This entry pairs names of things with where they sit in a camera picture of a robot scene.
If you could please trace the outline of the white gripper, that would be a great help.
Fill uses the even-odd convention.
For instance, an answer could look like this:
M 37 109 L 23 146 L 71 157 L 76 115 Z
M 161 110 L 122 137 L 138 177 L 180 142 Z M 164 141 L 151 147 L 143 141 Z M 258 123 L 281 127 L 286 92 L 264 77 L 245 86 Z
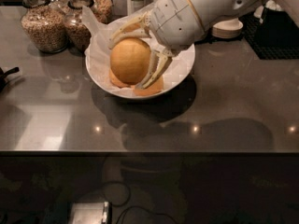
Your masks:
M 166 49 L 151 52 L 148 72 L 135 86 L 141 90 L 153 85 L 166 71 L 173 60 L 172 50 L 180 53 L 206 35 L 191 0 L 158 0 L 151 11 L 139 14 L 119 27 L 110 36 L 108 47 L 113 49 L 126 38 L 151 38 L 150 31 Z

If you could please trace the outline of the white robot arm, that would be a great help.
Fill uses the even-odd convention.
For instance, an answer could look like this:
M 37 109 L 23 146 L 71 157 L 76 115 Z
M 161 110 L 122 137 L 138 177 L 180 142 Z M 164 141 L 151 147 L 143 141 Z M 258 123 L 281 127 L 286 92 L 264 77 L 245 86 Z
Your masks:
M 129 37 L 155 37 L 163 47 L 154 50 L 146 76 L 137 84 L 151 86 L 168 68 L 172 58 L 206 37 L 208 30 L 220 21 L 243 16 L 269 0 L 157 0 L 153 8 L 132 17 L 109 39 L 114 48 Z M 272 0 L 299 26 L 299 0 Z

